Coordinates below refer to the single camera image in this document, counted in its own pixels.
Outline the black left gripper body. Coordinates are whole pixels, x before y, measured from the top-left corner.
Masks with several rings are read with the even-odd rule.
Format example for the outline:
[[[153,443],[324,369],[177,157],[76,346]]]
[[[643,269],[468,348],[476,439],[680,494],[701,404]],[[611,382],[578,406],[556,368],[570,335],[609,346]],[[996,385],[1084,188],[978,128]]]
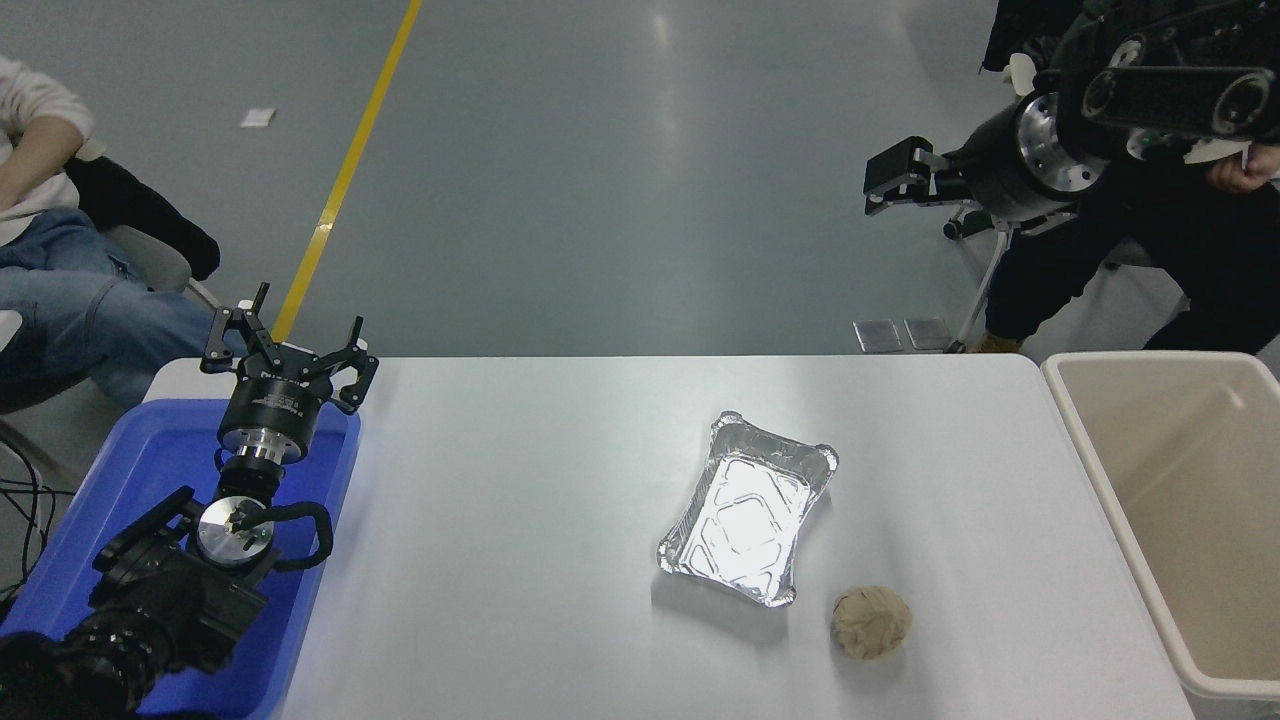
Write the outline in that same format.
[[[320,409],[329,400],[329,380],[297,379],[271,373],[261,361],[243,359],[218,429],[223,443],[237,443],[242,433],[271,430],[292,443],[308,443]]]

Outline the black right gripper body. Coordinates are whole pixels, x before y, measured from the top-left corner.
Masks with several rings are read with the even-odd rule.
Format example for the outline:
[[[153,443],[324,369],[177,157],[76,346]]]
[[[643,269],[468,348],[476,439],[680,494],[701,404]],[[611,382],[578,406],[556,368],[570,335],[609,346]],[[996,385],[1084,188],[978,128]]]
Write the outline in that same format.
[[[1001,222],[1028,222],[1075,201],[1075,160],[1057,138],[1055,100],[1021,100],[978,126],[955,151],[972,199]]]

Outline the person's left hand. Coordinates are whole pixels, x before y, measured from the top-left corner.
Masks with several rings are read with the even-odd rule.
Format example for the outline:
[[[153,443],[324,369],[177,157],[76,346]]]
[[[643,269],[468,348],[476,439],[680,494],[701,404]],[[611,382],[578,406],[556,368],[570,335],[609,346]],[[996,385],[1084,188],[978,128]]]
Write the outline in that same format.
[[[1279,172],[1279,146],[1252,143],[1247,149],[1215,161],[1204,179],[1225,193],[1252,193],[1271,182]]]

